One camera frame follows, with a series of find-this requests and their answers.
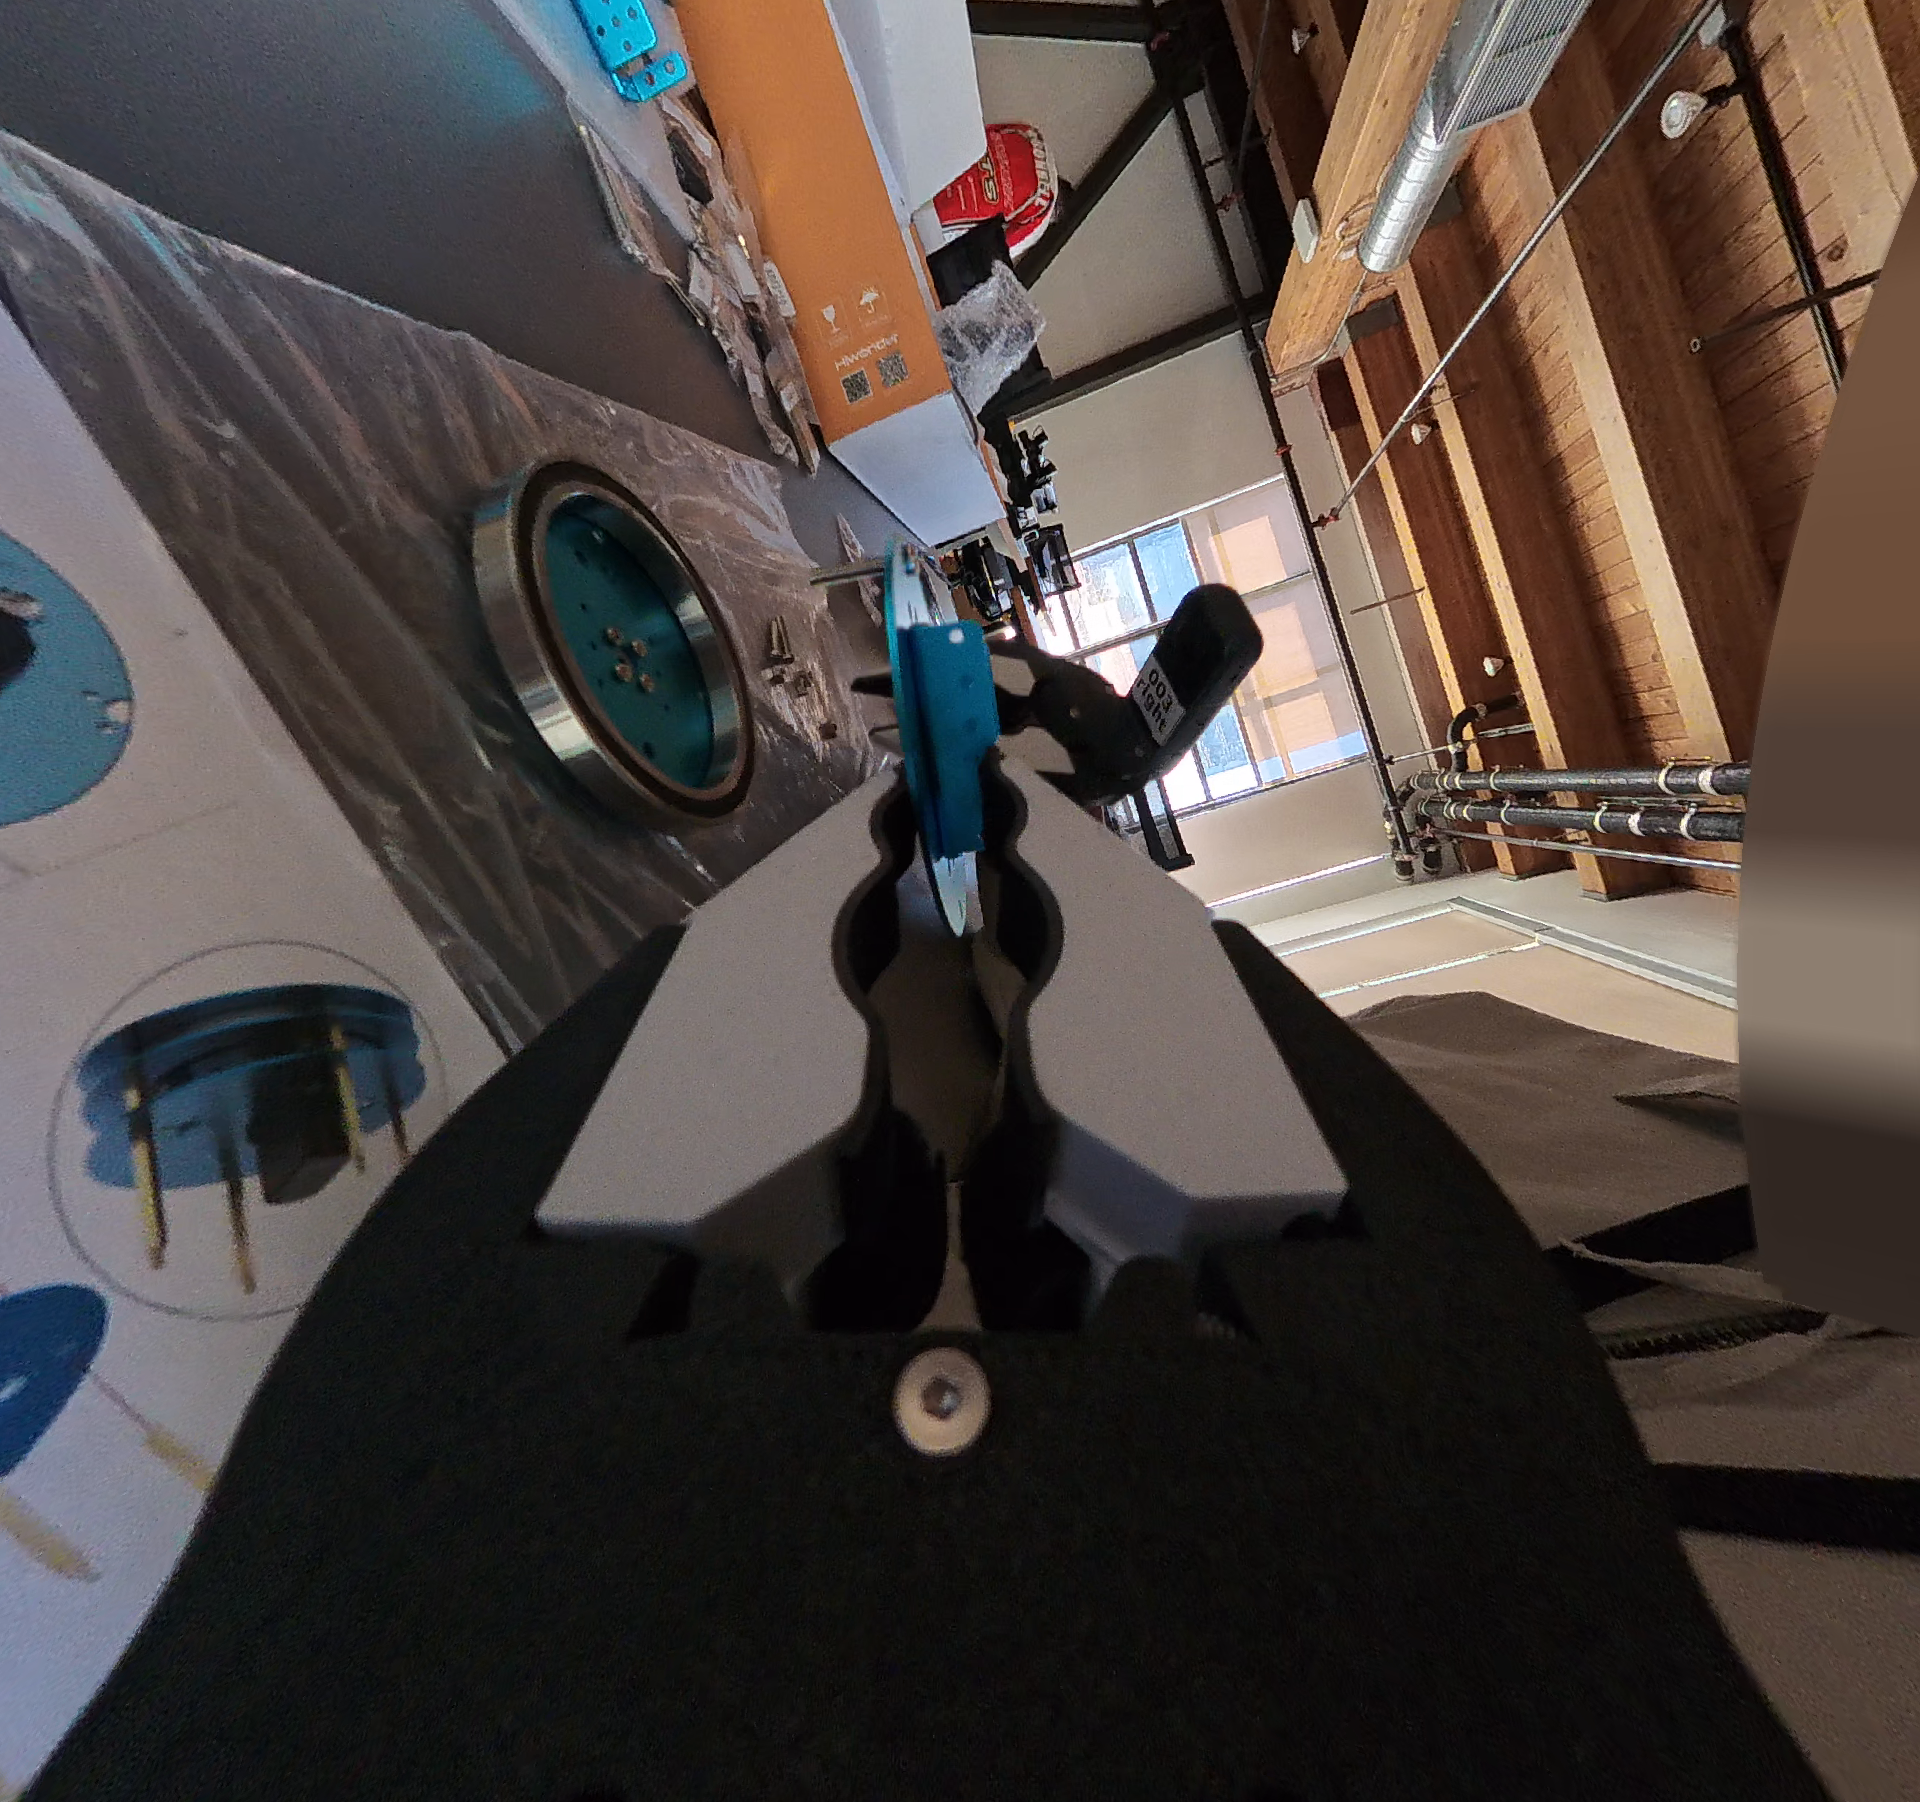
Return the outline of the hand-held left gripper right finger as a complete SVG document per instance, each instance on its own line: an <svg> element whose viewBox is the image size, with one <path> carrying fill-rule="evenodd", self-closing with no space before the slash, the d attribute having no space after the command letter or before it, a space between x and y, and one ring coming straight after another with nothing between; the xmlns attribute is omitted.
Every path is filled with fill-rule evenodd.
<svg viewBox="0 0 1920 1802"><path fill-rule="evenodd" d="M1201 896L1020 758L981 765L971 977L1000 1040L956 1180L991 1334L1071 1334L1126 1259L1201 1269L1347 1211L1347 1170Z"/></svg>

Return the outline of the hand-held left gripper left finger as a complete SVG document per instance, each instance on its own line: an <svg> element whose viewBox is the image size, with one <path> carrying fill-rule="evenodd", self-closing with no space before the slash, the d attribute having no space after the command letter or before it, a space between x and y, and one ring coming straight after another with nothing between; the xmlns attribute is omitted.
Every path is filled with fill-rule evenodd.
<svg viewBox="0 0 1920 1802"><path fill-rule="evenodd" d="M760 1259L810 1326L926 1322L939 1155L872 1004L914 851L908 790L875 773L685 914L542 1231Z"/></svg>

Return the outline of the blue disc with square bracket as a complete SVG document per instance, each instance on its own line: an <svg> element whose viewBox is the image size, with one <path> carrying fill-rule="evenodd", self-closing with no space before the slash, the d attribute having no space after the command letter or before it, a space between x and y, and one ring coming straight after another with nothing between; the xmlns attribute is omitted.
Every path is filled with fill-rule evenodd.
<svg viewBox="0 0 1920 1802"><path fill-rule="evenodd" d="M991 651L976 619L951 617L941 573L908 538L881 560L881 632L918 857L946 932L962 938L988 835L981 765L1000 740Z"/></svg>

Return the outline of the silver bearing ring blue base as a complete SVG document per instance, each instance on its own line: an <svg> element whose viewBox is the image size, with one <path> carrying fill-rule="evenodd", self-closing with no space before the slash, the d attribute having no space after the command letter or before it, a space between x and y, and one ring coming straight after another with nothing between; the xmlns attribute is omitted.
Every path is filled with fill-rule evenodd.
<svg viewBox="0 0 1920 1802"><path fill-rule="evenodd" d="M542 461L475 505L475 592L542 747L599 805L700 830L755 789L734 632L664 522L582 461Z"/></svg>

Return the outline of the black desk equipment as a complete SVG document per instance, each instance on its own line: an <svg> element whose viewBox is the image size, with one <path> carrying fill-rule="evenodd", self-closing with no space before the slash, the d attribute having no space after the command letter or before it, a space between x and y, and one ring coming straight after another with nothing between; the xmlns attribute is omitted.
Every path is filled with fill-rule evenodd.
<svg viewBox="0 0 1920 1802"><path fill-rule="evenodd" d="M988 420L988 444L1000 467L1000 505L1005 505L1005 535L1016 547L1011 553L1011 586L1016 586L1016 613L1034 617L1053 597L1083 586L1066 527L1055 522L1055 467L1047 461L1047 432L1023 432L1011 428L1005 415Z"/></svg>

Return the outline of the grey desk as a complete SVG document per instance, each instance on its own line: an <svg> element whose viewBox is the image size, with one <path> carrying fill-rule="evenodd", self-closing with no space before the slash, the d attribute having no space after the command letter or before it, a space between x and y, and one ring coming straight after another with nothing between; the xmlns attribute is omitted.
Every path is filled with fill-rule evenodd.
<svg viewBox="0 0 1920 1802"><path fill-rule="evenodd" d="M765 441L612 242L571 93L495 0L5 0L5 132L284 268L781 467L810 563L901 522Z"/></svg>

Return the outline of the gridded window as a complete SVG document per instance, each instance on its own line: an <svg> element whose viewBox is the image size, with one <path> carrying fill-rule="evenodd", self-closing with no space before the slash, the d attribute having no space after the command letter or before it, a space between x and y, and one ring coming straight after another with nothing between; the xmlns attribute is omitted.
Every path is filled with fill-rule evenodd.
<svg viewBox="0 0 1920 1802"><path fill-rule="evenodd" d="M1380 776L1291 485L1265 478L1075 551L1075 573L1071 592L1041 604L1036 638L1120 691L1201 583L1243 592L1260 624L1258 670L1156 790L1189 851L1187 881L1247 912L1389 893Z"/></svg>

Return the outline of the crumpled bubble wrap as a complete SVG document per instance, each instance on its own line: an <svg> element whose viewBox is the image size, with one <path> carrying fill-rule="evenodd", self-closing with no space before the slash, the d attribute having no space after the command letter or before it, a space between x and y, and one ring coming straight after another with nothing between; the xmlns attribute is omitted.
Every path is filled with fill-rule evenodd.
<svg viewBox="0 0 1920 1802"><path fill-rule="evenodd" d="M997 260L956 303L934 308L934 340L946 363L946 385L971 415L1023 369L1041 336L1041 311L1020 286L1011 260Z"/></svg>

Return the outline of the red and white printed object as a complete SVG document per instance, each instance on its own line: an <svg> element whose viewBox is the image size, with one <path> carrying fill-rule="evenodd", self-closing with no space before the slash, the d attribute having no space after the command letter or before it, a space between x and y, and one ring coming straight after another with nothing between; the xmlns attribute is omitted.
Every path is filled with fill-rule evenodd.
<svg viewBox="0 0 1920 1802"><path fill-rule="evenodd" d="M1020 260L1055 218L1064 176L1041 132L1023 119L988 121L988 158L934 193L939 231L956 237L1000 221L1011 260Z"/></svg>

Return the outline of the pile of small screw bags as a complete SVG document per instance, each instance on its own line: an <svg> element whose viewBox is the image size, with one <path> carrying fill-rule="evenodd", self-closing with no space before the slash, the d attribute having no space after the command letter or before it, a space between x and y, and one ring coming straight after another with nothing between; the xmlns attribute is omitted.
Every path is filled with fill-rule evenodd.
<svg viewBox="0 0 1920 1802"><path fill-rule="evenodd" d="M765 254L755 209L734 184L720 137L697 99L664 99L667 176L685 202L683 254L664 248L644 184L619 164L607 132L571 106L612 242L630 267L664 281L685 317L714 340L779 461L818 467L818 412L803 374L796 303Z"/></svg>

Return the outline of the white instruction manual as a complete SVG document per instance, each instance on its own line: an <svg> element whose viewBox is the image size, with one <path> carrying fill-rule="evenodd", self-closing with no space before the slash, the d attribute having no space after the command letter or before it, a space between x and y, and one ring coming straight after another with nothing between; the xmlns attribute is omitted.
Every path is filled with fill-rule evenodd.
<svg viewBox="0 0 1920 1802"><path fill-rule="evenodd" d="M5 1774L301 1300L503 1061L5 317Z"/></svg>

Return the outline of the orange and white cardboard box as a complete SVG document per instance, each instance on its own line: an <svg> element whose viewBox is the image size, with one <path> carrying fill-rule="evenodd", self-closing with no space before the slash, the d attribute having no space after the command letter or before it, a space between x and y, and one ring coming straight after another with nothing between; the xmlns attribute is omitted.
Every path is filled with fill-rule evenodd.
<svg viewBox="0 0 1920 1802"><path fill-rule="evenodd" d="M988 158L969 0L671 0L796 308L829 454L926 547L1000 522L934 331L918 212Z"/></svg>

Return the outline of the clear plastic bag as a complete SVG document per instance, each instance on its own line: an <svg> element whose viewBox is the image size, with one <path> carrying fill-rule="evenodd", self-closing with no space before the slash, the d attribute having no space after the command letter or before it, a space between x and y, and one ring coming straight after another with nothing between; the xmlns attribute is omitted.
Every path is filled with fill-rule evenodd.
<svg viewBox="0 0 1920 1802"><path fill-rule="evenodd" d="M195 231L16 132L0 249L62 396L509 1047L889 765L849 691L872 624L808 583L779 463ZM627 823L520 715L470 529L542 461L639 491L710 583L755 702L732 818ZM818 706L765 662L772 617Z"/></svg>

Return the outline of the black wall pipes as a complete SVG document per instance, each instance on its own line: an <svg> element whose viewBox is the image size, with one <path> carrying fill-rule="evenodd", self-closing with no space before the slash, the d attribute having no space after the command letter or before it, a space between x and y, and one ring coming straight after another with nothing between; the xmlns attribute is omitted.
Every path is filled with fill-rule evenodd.
<svg viewBox="0 0 1920 1802"><path fill-rule="evenodd" d="M1394 810L1414 840L1508 840L1600 863L1739 872L1751 765L1417 770Z"/></svg>

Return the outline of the metal air duct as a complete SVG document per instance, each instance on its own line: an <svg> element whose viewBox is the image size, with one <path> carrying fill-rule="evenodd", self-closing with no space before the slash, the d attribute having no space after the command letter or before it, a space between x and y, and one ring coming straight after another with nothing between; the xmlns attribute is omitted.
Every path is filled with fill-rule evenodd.
<svg viewBox="0 0 1920 1802"><path fill-rule="evenodd" d="M1433 221L1463 145L1532 109L1592 0L1459 0L1356 260L1389 273Z"/></svg>

